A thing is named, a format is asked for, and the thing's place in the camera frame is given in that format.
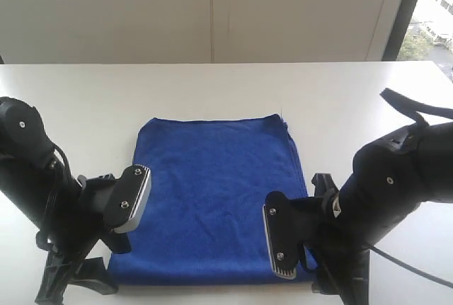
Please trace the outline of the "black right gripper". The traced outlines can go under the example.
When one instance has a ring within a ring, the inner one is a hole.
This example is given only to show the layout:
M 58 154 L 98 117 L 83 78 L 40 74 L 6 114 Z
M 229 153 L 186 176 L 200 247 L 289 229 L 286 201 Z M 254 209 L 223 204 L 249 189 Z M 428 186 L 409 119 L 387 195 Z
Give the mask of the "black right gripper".
M 290 201 L 299 261 L 314 278 L 311 290 L 344 304 L 368 304 L 369 250 L 333 225 L 339 190 L 331 174 L 317 173 L 311 183 L 313 197 Z

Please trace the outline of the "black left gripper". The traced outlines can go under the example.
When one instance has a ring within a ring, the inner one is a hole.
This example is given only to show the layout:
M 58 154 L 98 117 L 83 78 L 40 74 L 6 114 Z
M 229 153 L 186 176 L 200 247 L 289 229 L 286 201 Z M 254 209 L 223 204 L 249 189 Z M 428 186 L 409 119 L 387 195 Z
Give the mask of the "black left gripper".
M 99 294 L 116 294 L 117 283 L 102 257 L 86 258 L 102 241 L 112 253 L 131 251 L 128 233 L 116 234 L 103 219 L 103 210 L 117 179 L 112 175 L 78 180 L 63 173 L 41 173 L 35 183 L 36 243 L 47 251 L 36 304 L 62 304 L 68 286 Z

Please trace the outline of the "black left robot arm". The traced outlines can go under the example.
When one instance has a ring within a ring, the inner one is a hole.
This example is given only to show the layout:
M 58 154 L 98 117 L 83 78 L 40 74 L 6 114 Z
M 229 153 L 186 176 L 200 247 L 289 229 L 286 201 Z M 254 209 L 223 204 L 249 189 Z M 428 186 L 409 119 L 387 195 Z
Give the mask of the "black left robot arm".
M 103 218 L 116 182 L 111 174 L 73 178 L 38 110 L 1 98 L 1 192 L 37 227 L 35 244 L 47 252 L 36 304 L 62 304 L 69 285 L 117 293 L 103 259 L 88 257 L 98 241 L 121 253 L 130 251 L 126 236 L 114 234 Z

